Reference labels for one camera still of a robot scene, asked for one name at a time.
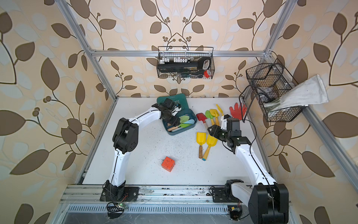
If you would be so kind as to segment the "yellow toy rake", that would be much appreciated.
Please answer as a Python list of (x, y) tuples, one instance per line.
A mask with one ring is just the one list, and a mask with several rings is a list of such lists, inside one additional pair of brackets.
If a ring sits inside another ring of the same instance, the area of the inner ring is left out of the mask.
[(216, 106), (217, 106), (218, 111), (220, 112), (220, 116), (223, 116), (224, 113), (223, 113), (223, 110), (221, 109), (221, 107), (218, 104), (216, 104)]

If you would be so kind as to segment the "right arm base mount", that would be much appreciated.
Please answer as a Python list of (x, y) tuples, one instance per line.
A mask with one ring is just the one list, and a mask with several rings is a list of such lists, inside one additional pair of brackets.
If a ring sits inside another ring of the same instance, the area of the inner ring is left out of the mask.
[(213, 197), (214, 203), (237, 203), (240, 204), (241, 200), (234, 197), (231, 190), (231, 185), (234, 183), (244, 183), (241, 179), (227, 180), (224, 186), (211, 186), (209, 194)]

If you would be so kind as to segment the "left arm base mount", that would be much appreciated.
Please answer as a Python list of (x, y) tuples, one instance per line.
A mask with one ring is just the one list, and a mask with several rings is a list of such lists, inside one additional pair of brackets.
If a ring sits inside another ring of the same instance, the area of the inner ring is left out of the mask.
[(139, 196), (139, 187), (104, 187), (100, 196), (101, 202), (131, 202)]

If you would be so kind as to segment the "yellow toy spatula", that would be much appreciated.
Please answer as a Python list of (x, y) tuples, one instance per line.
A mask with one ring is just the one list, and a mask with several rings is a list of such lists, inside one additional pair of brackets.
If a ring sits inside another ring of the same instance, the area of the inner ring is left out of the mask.
[(209, 111), (210, 111), (210, 113), (211, 113), (211, 116), (212, 116), (213, 118), (215, 118), (215, 124), (216, 124), (216, 125), (219, 125), (219, 119), (218, 119), (219, 113), (218, 113), (218, 111), (217, 111), (216, 109), (210, 109)]

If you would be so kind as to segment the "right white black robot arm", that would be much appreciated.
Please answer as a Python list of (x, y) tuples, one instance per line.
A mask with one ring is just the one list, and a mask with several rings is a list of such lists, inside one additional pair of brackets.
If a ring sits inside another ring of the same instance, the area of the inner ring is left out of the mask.
[(249, 216), (255, 224), (286, 224), (289, 222), (289, 191), (284, 184), (268, 173), (255, 155), (252, 142), (242, 136), (240, 120), (227, 118), (222, 126), (208, 128), (210, 136), (227, 144), (229, 150), (243, 164), (250, 184), (244, 181), (229, 181), (229, 192), (249, 209)]

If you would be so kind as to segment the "yellow square toy shovel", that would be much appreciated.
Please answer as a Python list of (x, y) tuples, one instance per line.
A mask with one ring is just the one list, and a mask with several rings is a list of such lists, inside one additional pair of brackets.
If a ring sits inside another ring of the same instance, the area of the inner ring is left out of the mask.
[(199, 145), (199, 158), (202, 159), (203, 158), (203, 145), (206, 143), (206, 133), (203, 132), (197, 132), (196, 134), (196, 142)]

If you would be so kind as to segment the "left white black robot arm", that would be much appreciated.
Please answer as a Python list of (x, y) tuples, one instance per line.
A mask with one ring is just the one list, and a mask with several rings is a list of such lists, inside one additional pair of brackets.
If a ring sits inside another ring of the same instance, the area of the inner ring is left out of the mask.
[(175, 114), (180, 110), (179, 103), (165, 99), (164, 102), (153, 104), (146, 112), (134, 118), (121, 118), (118, 121), (112, 138), (115, 149), (112, 172), (103, 185), (101, 201), (120, 202), (125, 200), (125, 174), (129, 157), (138, 145), (139, 131), (159, 119), (171, 125), (179, 125), (180, 118)]

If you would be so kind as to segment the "red toy shovel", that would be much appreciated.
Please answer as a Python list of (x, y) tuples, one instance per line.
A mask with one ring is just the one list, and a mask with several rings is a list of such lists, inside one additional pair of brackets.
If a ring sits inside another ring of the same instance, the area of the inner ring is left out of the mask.
[(206, 123), (206, 120), (207, 120), (207, 117), (205, 116), (204, 113), (198, 113), (196, 114), (196, 117), (199, 121), (203, 122), (204, 124), (204, 127), (205, 127), (205, 131), (208, 132), (208, 126), (207, 126), (207, 123)]

